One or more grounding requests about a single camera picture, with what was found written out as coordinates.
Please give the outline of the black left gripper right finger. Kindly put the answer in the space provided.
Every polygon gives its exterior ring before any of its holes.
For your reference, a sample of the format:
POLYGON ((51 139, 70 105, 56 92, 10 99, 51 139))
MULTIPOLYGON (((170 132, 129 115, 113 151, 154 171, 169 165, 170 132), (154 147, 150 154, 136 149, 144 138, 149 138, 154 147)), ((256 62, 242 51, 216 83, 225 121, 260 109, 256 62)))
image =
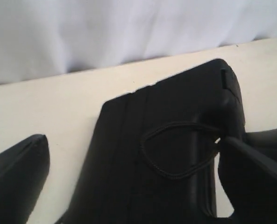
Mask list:
POLYGON ((277 129, 220 141, 218 175, 233 224, 277 224, 277 129))

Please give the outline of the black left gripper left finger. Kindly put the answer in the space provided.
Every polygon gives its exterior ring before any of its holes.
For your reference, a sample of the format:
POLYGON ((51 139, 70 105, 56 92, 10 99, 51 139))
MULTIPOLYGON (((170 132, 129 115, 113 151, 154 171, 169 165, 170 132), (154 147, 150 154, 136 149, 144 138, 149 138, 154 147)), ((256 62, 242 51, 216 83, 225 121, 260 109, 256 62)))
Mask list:
POLYGON ((50 169, 45 135, 34 134, 0 153, 0 224, 25 224, 50 169))

